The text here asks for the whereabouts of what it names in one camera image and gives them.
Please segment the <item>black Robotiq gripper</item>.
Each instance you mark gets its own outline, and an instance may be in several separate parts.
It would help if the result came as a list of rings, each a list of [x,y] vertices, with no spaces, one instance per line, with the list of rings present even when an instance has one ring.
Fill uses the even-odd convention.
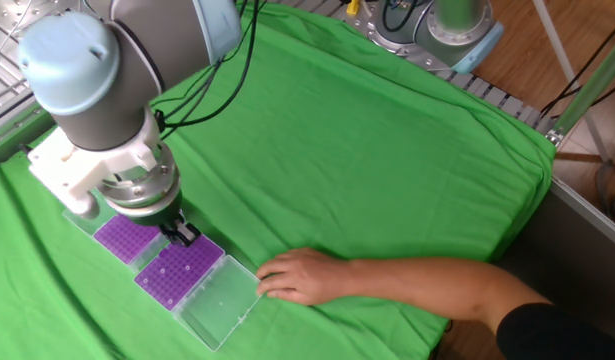
[[[184,223],[177,228],[167,225],[181,219],[182,197],[176,196],[164,205],[152,204],[146,208],[123,208],[115,206],[114,210],[132,222],[141,226],[159,226],[161,233],[172,244],[191,246],[202,233],[191,223]]]

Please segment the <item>bare human hand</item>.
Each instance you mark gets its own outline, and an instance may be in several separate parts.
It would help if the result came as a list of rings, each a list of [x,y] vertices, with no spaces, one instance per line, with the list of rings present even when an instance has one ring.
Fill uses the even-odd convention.
[[[290,250],[258,268],[256,293],[306,306],[324,304],[349,294],[352,265],[310,248]]]

